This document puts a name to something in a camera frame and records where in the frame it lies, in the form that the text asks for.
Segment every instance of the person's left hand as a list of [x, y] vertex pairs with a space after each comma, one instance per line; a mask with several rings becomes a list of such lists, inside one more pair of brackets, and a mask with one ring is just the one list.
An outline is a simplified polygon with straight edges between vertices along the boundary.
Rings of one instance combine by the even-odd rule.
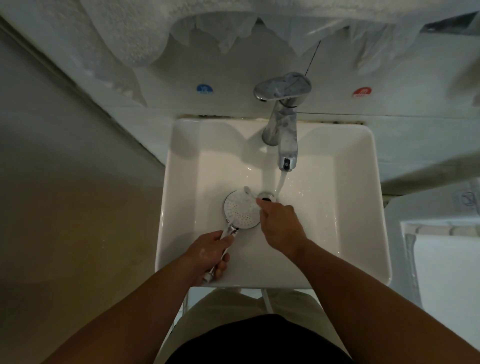
[[205, 272], [208, 272], [212, 267], [216, 266], [214, 277], [220, 279], [223, 272], [227, 269], [227, 263], [230, 260], [230, 254], [226, 253], [221, 259], [223, 251], [233, 244], [233, 236], [228, 235], [222, 240], [222, 230], [209, 232], [200, 235], [185, 252], [196, 267], [196, 276], [193, 281], [194, 286], [202, 284]]

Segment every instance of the white rectangular sink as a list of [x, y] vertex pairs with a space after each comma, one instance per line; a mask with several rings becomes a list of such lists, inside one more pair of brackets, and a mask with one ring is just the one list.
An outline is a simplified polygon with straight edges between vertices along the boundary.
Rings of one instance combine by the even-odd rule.
[[[266, 121], [182, 119], [175, 123], [156, 253], [156, 270], [198, 235], [222, 230], [232, 191], [274, 192], [277, 147], [263, 143]], [[293, 205], [307, 236], [379, 281], [391, 279], [373, 135], [361, 125], [297, 124], [298, 161], [278, 196]], [[287, 258], [266, 242], [260, 225], [240, 230], [224, 277], [211, 286], [310, 288]]]

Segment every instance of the person's left arm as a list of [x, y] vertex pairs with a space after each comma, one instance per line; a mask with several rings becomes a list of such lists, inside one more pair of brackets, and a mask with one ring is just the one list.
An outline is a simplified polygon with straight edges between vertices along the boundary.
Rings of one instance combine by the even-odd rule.
[[222, 252], [233, 236], [222, 231], [201, 235], [182, 256], [160, 269], [122, 301], [88, 323], [43, 364], [153, 363], [190, 287], [199, 285], [216, 265], [215, 278], [227, 268]]

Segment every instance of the blue sticker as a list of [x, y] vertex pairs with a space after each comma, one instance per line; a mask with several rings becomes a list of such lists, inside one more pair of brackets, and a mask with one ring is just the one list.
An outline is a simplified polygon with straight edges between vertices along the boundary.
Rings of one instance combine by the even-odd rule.
[[212, 94], [212, 93], [213, 93], [213, 89], [212, 89], [209, 85], [199, 84], [199, 85], [197, 86], [197, 92], [198, 92], [199, 94], [208, 95], [208, 94]]

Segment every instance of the red sticker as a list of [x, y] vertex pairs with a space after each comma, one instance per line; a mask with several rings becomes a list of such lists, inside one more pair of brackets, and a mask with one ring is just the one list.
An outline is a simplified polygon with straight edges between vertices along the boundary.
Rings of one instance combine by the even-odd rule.
[[353, 92], [353, 97], [367, 97], [369, 94], [372, 93], [372, 89], [370, 87], [361, 87], [358, 90]]

